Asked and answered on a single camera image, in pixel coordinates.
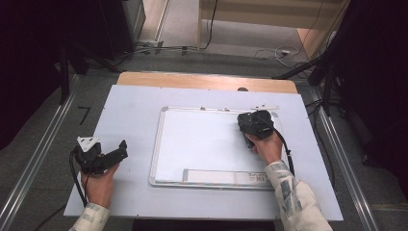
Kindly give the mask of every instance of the wire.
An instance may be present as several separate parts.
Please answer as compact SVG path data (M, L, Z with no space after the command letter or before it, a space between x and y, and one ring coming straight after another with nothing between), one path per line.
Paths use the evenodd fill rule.
M278 48L276 48L275 50L274 50L274 53L275 53L275 59L276 60L278 60L278 62L280 63L280 64L282 64L282 65L284 65L285 67L287 67L287 68L290 68L290 69L295 69L295 67L298 65L298 64L301 64L301 63L306 63L306 64L308 64L309 62L299 62L299 63L296 63L295 65L293 65L293 66L289 66L288 64L285 64L282 60L282 58L284 58L284 57L286 57L286 56L288 56L288 55L284 55L284 56L282 56L282 57L278 57L278 50L279 49L281 49L282 47L291 47L291 48L294 48L296 51L295 51L295 53L293 53L293 56L292 57L290 57L289 59L286 59L286 60L291 60L291 59L293 59L293 57L294 56L296 56L297 54L299 54L299 49L297 49L296 47L293 47L293 46L279 46ZM306 76L306 78L309 78L309 75L307 75L304 71L302 71L302 73ZM301 77L300 75L298 75L298 74L296 74L296 76L297 77L299 77L300 79L304 79L303 77Z
M270 59L270 58L273 57L273 55L271 55L271 56L268 56L268 57L260 57L260 58L258 58L258 57L257 57L258 53L259 53L259 52L262 52L262 51L275 52L276 49L260 49L260 50L257 50L257 51L255 52L255 55L254 55L254 58L255 58L256 60L264 61L264 60L267 60L267 59Z
M318 104L318 103L320 103L321 101L322 101L322 99L318 99L318 100L316 100L316 101L313 101L312 103L306 104L305 107L307 108L307 107L309 107L309 106L311 106L311 105Z
M55 215L57 215L60 211L62 211L66 207L66 204L64 204L60 209L55 211L52 215L48 216L45 220L43 220L34 231L39 231L39 229L44 226L48 221L50 221L51 218L53 218Z
M321 145L323 146L324 153L325 153L325 155L327 157L327 161L328 161L329 166L330 166L331 184L332 184L333 190L335 192L337 192L338 190L336 189L336 178L335 178L335 174L334 174L333 163L332 163L331 157L330 157L330 155L329 155L329 153L327 151L326 145L324 144L323 139L321 138L321 135L320 135L319 130L318 130L317 118L318 118L318 114L319 114L319 111L320 111L320 108L321 108L321 100L317 100L317 101L320 101L320 102L317 104L315 109L311 113L309 113L309 115L313 114L313 121L314 121L313 130L318 135L319 141L320 141Z
M330 26L330 28L329 28L329 30L328 30L329 32L334 28L334 25L336 24L336 22L337 22L337 20L339 19L340 15L342 15L343 11L345 10L345 6L347 6L347 4L344 4L343 7L342 7L342 9L341 9L341 10L339 11L339 13L337 14L336 19L333 21L332 25ZM324 36L324 39L327 39L327 42L326 42L326 49L327 49L327 47L328 47L330 41L332 41L333 38L330 39L329 34L327 33L327 35ZM318 52L320 52L320 50L319 50L319 51L315 51L315 53L313 53L310 57L315 56Z
M75 154L76 151L77 151L77 148L79 148L79 147L75 147L75 148L71 151L71 153L70 153L70 155L69 155L69 168L71 169L72 178L73 178L73 180L74 180L74 182L75 182L75 186L76 186L76 188L77 188L77 190L78 190L78 193L79 193L79 195L81 196L81 200L82 200L82 202L83 202L83 204L84 204L84 207L86 207L87 204L88 204L88 201L87 201L87 199L85 198L84 194L82 193L81 186L79 185L78 178L77 178L77 176L76 176L75 167L74 167L74 164L73 164L73 158L74 158L74 154Z
M294 176L294 168L293 168L293 161L292 161L292 155L291 155L291 150L289 150L288 145L286 144L285 139L283 138L282 134L280 134L280 132L278 130L276 130L276 128L273 127L273 124L271 124L270 122L264 120L263 118L261 118L260 116L254 115L256 117L258 117L259 119L261 119L264 123L266 123L269 128L273 129L273 131L276 133L276 135L278 136L278 138L281 140L281 142L283 143L283 146L285 147L285 152L286 152L286 156L288 157L288 164L289 164L289 170L291 171L291 173Z
M210 45L211 40L213 39L213 23L214 23L214 17L216 16L216 11L217 11L217 5L218 5L218 0L216 0L216 4L214 5L214 9L213 9L213 16L211 18L211 24L210 24L210 38L208 39L207 45L200 49L200 50L205 50L207 49L207 47Z
M84 197L85 197L85 198L87 198L87 185L88 185L89 177L90 177L90 171L88 172L87 180L85 181L85 186L84 186Z
M301 49L304 50L304 48L305 48L305 47L304 47L304 44L305 44L306 38L309 36L310 31L312 30L312 28L316 25L316 23L317 23L318 20L319 20L320 11L321 11L321 8L323 7L323 2L324 2L324 0L321 0L321 2L320 2L320 8L319 8L319 11L318 11L318 15L316 16L316 20L315 20L315 22L312 24L312 26L309 28L309 30L307 31L306 36L305 36L305 38L304 38L303 41L302 41L302 46L300 47L299 50L301 50Z

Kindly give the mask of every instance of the hand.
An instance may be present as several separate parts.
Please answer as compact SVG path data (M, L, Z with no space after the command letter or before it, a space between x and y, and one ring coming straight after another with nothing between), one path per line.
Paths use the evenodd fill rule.
M259 153L264 161L269 165L272 162L279 161L282 158L282 141L274 132L266 139L260 140L256 136L246 134L246 136L255 143L253 151Z
M109 209L114 191L114 174L119 164L112 166L102 175L90 175L81 172L82 187L86 188L89 202Z

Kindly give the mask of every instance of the sleeve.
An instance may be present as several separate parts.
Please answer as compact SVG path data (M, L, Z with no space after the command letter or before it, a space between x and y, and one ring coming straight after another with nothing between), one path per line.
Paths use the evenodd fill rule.
M332 230L313 191L306 183L296 180L284 162L271 163L265 173L275 188L285 230Z
M82 215L69 231L101 231L108 221L110 210L88 203Z

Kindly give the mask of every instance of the wooden edge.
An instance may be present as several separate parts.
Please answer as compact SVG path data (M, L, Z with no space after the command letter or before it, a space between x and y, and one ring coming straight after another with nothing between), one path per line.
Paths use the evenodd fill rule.
M162 88L238 90L246 88L256 92L297 93L290 80L254 79L227 75L200 75L161 72L123 72L118 85Z

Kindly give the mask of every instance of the white panel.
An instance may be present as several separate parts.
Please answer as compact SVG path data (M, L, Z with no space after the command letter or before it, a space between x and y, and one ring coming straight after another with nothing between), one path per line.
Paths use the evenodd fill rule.
M148 181L162 107L247 111L262 104L279 105L281 128L292 151L296 178L313 189L327 219L343 219L300 95L136 86L112 86L94 133L100 138L103 152L117 149L122 140L128 144L129 157L115 174L112 216L278 219L279 207L272 191L153 187ZM73 188L64 214L79 216L83 209Z

